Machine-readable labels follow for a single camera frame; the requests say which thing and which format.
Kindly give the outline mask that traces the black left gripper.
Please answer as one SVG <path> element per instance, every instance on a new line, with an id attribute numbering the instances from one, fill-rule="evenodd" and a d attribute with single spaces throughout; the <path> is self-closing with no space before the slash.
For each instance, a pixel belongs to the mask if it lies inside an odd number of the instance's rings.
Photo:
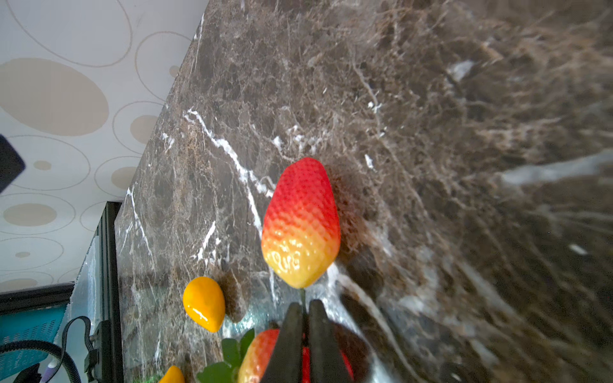
<path id="1" fill-rule="evenodd" d="M 25 169 L 21 156 L 9 140 L 0 135 L 0 192 L 5 191 Z"/>

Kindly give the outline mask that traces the red yellow-tipped fake strawberry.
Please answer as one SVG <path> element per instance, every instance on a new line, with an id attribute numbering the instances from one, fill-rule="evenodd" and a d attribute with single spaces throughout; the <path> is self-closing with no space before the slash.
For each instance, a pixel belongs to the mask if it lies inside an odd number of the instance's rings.
<path id="1" fill-rule="evenodd" d="M 286 168 L 263 223 L 263 259 L 285 283 L 309 287 L 336 260 L 341 245 L 338 209 L 324 166 L 303 158 Z"/>

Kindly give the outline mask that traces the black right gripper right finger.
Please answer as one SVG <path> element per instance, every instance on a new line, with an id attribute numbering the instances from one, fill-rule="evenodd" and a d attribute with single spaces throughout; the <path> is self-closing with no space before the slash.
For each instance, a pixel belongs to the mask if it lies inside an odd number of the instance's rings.
<path id="1" fill-rule="evenodd" d="M 352 382 L 334 327 L 319 299 L 310 302 L 308 325 L 311 382 Z"/>

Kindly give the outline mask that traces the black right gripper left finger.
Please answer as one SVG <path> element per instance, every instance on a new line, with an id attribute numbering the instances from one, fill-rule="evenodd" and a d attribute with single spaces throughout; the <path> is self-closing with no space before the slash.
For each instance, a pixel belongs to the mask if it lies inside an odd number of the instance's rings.
<path id="1" fill-rule="evenodd" d="M 302 381 L 302 349 L 304 334 L 303 306 L 292 303 L 284 318 L 262 383 L 299 383 Z"/>

